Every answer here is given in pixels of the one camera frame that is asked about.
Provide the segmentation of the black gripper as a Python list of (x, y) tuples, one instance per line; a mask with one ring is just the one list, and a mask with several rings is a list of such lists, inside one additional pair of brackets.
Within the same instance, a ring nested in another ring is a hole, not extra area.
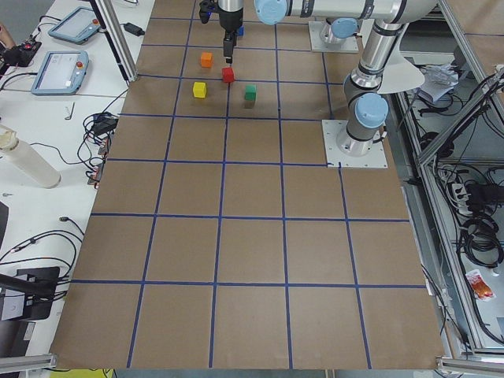
[(237, 30), (243, 24), (242, 0), (203, 0), (199, 3), (199, 18), (207, 24), (211, 14), (219, 17), (221, 27), (225, 30), (223, 38), (223, 55), (228, 64), (233, 62), (234, 48), (237, 43)]

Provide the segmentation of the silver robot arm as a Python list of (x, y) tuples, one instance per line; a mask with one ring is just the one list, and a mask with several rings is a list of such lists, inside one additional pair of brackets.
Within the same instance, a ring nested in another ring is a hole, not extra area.
[[(366, 43), (361, 66), (369, 71), (381, 70), (398, 43), (402, 26), (421, 19), (435, 6), (435, 1), (255, 1), (260, 22), (274, 25), (285, 17), (349, 17), (373, 19), (375, 26)], [(243, 1), (202, 1), (199, 16), (203, 24), (210, 15), (219, 15), (224, 33), (224, 56), (232, 62), (238, 29), (243, 24)]]
[(376, 131), (388, 115), (387, 101), (378, 94), (385, 65), (400, 40), (404, 24), (375, 20), (356, 68), (344, 82), (349, 118), (336, 142), (348, 156), (366, 155), (373, 145)]

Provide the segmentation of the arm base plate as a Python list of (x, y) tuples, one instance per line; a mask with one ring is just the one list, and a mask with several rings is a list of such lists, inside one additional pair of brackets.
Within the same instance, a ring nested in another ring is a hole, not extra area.
[(310, 21), (309, 37), (311, 50), (341, 54), (356, 54), (359, 51), (355, 36), (340, 39), (332, 34), (331, 25), (326, 21)]
[(356, 141), (347, 134), (346, 120), (322, 120), (326, 162), (329, 168), (386, 169), (387, 158), (380, 133), (369, 141)]

